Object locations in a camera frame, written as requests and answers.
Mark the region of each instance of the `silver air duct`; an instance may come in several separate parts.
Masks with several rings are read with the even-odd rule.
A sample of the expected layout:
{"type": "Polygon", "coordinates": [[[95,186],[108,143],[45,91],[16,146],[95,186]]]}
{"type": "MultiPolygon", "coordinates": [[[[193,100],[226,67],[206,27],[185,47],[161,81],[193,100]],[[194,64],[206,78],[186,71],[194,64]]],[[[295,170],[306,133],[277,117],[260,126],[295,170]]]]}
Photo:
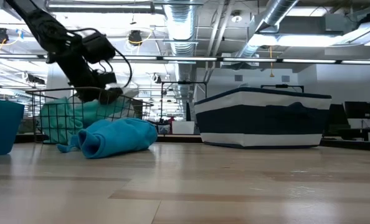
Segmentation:
{"type": "MultiPolygon", "coordinates": [[[[278,28],[280,21],[285,18],[297,2],[298,0],[270,0],[267,4],[267,9],[261,14],[256,15],[250,22],[250,39],[259,30],[270,26],[276,26],[278,28]]],[[[253,43],[250,43],[249,40],[242,47],[242,50],[236,54],[236,57],[251,57],[259,47],[259,45],[253,45],[253,43]]]]}
{"type": "MultiPolygon", "coordinates": [[[[187,40],[194,39],[194,26],[196,7],[188,5],[165,5],[164,11],[167,16],[167,30],[170,40],[179,40],[171,43],[171,50],[175,56],[193,56],[195,45],[187,43],[187,40]]],[[[176,64],[177,81],[194,81],[196,79],[196,66],[188,63],[176,64]]],[[[180,85],[179,92],[181,98],[189,97],[189,85],[180,85]]],[[[183,100],[183,110],[185,110],[186,100],[183,100]]]]}

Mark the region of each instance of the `fabric basket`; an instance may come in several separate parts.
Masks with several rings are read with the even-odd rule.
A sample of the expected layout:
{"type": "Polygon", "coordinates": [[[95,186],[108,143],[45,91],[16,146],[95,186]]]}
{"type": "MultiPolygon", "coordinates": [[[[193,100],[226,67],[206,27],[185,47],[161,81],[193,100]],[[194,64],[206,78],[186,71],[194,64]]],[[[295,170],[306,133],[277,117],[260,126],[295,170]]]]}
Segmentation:
{"type": "Polygon", "coordinates": [[[204,143],[236,148],[315,147],[331,96],[236,88],[195,103],[204,143]]]}

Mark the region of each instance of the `air vent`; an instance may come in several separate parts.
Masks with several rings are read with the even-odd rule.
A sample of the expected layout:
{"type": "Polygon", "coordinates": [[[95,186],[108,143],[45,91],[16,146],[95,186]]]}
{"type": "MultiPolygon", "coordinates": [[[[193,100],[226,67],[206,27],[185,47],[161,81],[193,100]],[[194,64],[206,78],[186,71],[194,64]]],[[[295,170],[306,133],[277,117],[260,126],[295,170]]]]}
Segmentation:
{"type": "Polygon", "coordinates": [[[235,75],[235,82],[242,82],[243,81],[243,75],[235,75]]]}
{"type": "Polygon", "coordinates": [[[282,82],[290,82],[290,76],[289,75],[282,75],[282,82]]]}

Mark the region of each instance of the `ceiling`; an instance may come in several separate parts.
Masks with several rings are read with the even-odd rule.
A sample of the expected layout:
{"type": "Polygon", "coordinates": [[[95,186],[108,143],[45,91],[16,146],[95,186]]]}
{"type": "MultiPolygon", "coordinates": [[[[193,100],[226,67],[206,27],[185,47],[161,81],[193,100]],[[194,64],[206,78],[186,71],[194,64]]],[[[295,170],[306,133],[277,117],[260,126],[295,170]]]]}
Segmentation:
{"type": "MultiPolygon", "coordinates": [[[[196,55],[204,56],[207,52],[209,39],[212,34],[212,22],[214,14],[218,7],[218,0],[207,0],[203,6],[197,9],[197,27],[196,55]]],[[[265,10],[266,1],[244,1],[238,0],[232,11],[239,10],[242,20],[240,22],[228,21],[223,35],[218,55],[221,53],[233,53],[242,48],[248,41],[247,28],[252,15],[256,15],[265,10]]],[[[322,16],[327,11],[335,10],[336,13],[349,11],[350,6],[357,11],[369,7],[370,0],[353,1],[326,1],[326,0],[301,0],[293,8],[288,16],[322,16]]],[[[165,17],[163,15],[151,14],[102,14],[102,13],[83,13],[83,12],[56,12],[53,13],[56,19],[68,29],[80,29],[84,27],[93,27],[107,35],[110,42],[124,55],[169,55],[171,53],[170,45],[164,43],[168,39],[168,30],[166,27],[165,17]],[[131,30],[140,30],[143,39],[147,39],[140,46],[134,47],[127,43],[127,38],[131,30]]],[[[9,29],[10,42],[7,45],[0,45],[2,54],[44,54],[45,51],[36,42],[25,23],[14,16],[0,10],[0,27],[9,29]],[[18,30],[23,32],[22,38],[19,38],[18,30]]],[[[284,58],[353,58],[368,59],[370,58],[370,47],[283,47],[273,46],[271,52],[269,49],[260,48],[257,51],[260,57],[284,57],[284,58]]],[[[126,82],[128,78],[128,68],[122,63],[112,63],[114,71],[119,82],[126,82]]],[[[92,65],[94,68],[103,68],[99,65],[92,65]]],[[[160,85],[151,81],[153,74],[164,77],[165,80],[176,81],[174,64],[142,64],[133,63],[134,70],[133,86],[138,88],[159,88],[160,85]]],[[[200,80],[204,74],[204,63],[198,64],[197,79],[200,80]]],[[[290,75],[303,69],[305,65],[298,64],[281,64],[275,65],[274,69],[286,70],[290,75]]],[[[266,73],[265,69],[270,68],[269,63],[261,63],[258,67],[262,74],[266,73]]],[[[17,60],[0,59],[0,85],[4,86],[29,86],[32,85],[23,79],[26,73],[31,73],[47,81],[49,66],[44,62],[25,62],[17,60]]],[[[252,70],[240,71],[237,73],[248,74],[252,70]]],[[[235,72],[231,70],[215,71],[211,77],[211,85],[238,85],[234,82],[235,72]]]]}

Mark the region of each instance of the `teal towel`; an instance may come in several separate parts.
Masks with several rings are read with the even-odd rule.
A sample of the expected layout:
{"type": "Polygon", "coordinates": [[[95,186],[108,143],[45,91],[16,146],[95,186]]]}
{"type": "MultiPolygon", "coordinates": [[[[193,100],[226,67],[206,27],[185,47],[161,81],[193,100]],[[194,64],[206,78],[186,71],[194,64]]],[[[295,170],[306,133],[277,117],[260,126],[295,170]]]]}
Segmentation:
{"type": "Polygon", "coordinates": [[[122,96],[109,105],[101,105],[97,100],[73,103],[65,97],[45,103],[40,112],[39,128],[49,137],[46,142],[67,144],[82,128],[129,107],[129,100],[122,96]]]}
{"type": "Polygon", "coordinates": [[[156,128],[147,121],[137,118],[101,120],[72,136],[69,146],[59,144],[57,147],[61,152],[77,147],[87,159],[98,159],[147,149],[157,137],[156,128]]]}

